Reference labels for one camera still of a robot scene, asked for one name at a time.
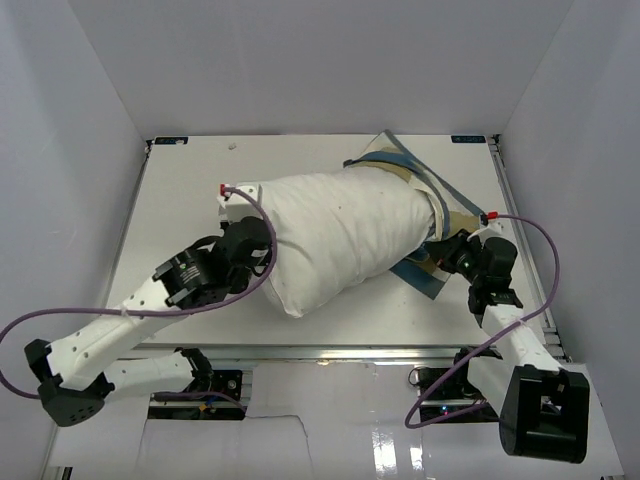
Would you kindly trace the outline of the white pillow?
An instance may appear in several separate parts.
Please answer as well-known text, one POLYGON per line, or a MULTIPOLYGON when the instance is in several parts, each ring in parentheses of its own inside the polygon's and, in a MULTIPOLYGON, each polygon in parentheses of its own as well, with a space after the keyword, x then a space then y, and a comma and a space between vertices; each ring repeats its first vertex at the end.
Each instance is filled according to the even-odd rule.
POLYGON ((277 240, 275 267, 263 286, 282 313, 300 318, 344 289, 374 277, 359 272, 364 255, 355 215, 368 182, 345 170, 262 183, 261 206, 277 240))

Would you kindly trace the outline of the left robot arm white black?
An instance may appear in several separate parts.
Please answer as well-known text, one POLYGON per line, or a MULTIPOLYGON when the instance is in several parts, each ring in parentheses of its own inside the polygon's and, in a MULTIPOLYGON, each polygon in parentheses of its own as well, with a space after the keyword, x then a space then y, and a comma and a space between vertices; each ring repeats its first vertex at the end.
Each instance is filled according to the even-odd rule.
POLYGON ((71 427, 122 397, 215 396, 216 373, 197 348, 147 359, 123 356, 160 330, 255 289, 272 264, 274 246, 269 222, 233 222, 162 263, 113 312, 59 340, 30 342, 24 351, 46 413, 57 426, 71 427))

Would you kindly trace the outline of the blue beige white checked pillowcase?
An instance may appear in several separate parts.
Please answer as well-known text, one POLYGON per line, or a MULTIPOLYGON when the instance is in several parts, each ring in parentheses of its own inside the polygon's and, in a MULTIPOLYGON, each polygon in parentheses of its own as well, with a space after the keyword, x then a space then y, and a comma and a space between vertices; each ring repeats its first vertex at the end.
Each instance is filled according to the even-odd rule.
POLYGON ((359 189, 363 211, 355 215, 357 232, 364 235, 359 272, 370 277, 389 270, 436 298, 450 275, 436 266, 427 246, 461 230, 478 230, 484 211, 388 130, 343 168, 368 182, 359 189))

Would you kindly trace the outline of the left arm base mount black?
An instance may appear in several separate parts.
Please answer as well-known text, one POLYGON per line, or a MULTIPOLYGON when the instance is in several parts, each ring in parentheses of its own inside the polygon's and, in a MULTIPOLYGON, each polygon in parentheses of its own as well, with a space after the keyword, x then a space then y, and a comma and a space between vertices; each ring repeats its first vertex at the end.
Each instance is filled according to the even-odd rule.
POLYGON ((245 416, 246 407, 241 402, 241 370, 214 370, 208 358, 196 348, 177 348, 181 358, 188 362, 191 381, 182 391, 161 391, 151 395, 158 403, 198 402, 201 413, 218 410, 217 403, 226 402, 245 416))

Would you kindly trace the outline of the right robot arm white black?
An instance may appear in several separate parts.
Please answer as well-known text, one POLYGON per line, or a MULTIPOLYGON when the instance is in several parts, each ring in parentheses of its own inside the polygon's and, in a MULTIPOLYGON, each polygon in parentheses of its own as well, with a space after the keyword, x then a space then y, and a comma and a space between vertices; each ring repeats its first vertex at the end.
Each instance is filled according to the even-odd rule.
POLYGON ((564 369, 528 326, 511 287, 516 246, 501 236, 465 230, 430 243, 435 265, 469 283, 468 308, 487 343, 469 351, 422 394, 427 399, 451 379, 453 390, 480 393, 499 415, 499 437, 510 456, 579 464, 587 454, 590 386, 564 369))

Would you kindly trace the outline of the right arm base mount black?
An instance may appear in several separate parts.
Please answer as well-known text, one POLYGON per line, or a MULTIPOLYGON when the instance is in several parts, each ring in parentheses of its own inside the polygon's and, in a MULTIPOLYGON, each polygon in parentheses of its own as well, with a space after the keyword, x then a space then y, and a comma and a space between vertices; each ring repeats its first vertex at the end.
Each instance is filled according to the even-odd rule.
MULTIPOLYGON (((465 364, 445 380, 420 406, 420 421, 426 422, 440 416, 451 416, 460 410, 485 403, 479 389, 467 379, 470 364, 465 364)), ((448 371, 448 367, 417 366, 408 374, 408 383, 419 394, 424 393, 436 380, 448 371)), ((486 405, 482 409, 466 413, 450 420, 450 423, 493 423, 499 420, 495 410, 486 405)))

